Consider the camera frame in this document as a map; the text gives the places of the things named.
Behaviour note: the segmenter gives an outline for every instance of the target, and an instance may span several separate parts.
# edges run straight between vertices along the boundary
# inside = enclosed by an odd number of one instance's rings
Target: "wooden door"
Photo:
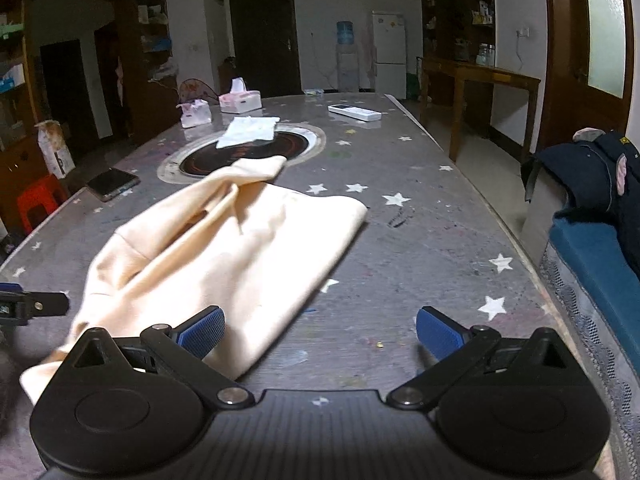
[[[111,131],[118,139],[127,138],[126,117],[127,111],[124,107],[124,99],[120,102],[118,93],[118,59],[120,47],[118,42],[118,27],[115,22],[107,23],[104,27],[94,32],[95,53],[98,58],[98,71],[100,72],[100,82],[104,104],[109,115]]]
[[[69,125],[66,140],[75,161],[100,145],[86,88],[80,40],[40,47],[42,71],[52,118]]]
[[[630,0],[547,0],[545,101],[537,149],[582,128],[626,130],[634,27]]]
[[[236,65],[262,97],[302,93],[294,0],[229,0]]]

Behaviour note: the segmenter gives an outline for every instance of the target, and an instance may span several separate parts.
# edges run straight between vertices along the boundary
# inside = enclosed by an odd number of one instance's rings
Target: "blue gripper pad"
[[[431,307],[418,311],[415,318],[415,331],[420,343],[438,360],[453,354],[462,347],[466,328]]]
[[[24,292],[18,283],[0,283],[0,290],[2,292]]]
[[[225,335],[225,313],[210,306],[176,327],[176,342],[198,359],[203,359]]]

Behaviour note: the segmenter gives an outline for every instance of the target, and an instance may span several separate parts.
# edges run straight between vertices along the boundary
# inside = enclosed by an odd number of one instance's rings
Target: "refrigerator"
[[[396,12],[372,13],[376,92],[406,99],[406,30]]]

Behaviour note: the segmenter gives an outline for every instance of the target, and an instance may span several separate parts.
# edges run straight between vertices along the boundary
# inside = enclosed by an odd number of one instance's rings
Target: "door handle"
[[[586,70],[582,69],[582,68],[576,68],[574,70],[574,77],[581,83],[585,83],[587,82],[588,78],[589,78],[589,74],[587,73]]]

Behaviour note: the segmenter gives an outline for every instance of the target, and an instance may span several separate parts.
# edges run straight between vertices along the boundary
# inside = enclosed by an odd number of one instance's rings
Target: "smartphone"
[[[136,184],[140,184],[140,179],[134,174],[109,168],[87,182],[86,187],[102,202],[108,202]]]

